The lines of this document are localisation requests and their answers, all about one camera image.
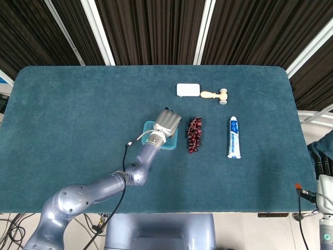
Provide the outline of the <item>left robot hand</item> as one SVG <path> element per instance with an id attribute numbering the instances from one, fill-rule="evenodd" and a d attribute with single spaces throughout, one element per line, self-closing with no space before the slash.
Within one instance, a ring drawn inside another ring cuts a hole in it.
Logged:
<path id="1" fill-rule="evenodd" d="M 153 129 L 161 131 L 166 138 L 172 137 L 182 117 L 166 107 L 155 120 Z"/>

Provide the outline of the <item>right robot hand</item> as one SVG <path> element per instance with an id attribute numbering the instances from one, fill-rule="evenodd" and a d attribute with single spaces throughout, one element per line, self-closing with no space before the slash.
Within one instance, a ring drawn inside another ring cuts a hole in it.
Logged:
<path id="1" fill-rule="evenodd" d="M 319 152 L 318 154 L 312 153 L 317 183 L 316 192 L 305 190 L 298 183 L 295 185 L 299 200 L 299 221 L 306 217 L 305 213 L 301 213 L 301 198 L 316 205 L 316 209 L 310 215 L 321 213 L 332 219 L 332 159 L 323 152 Z"/>

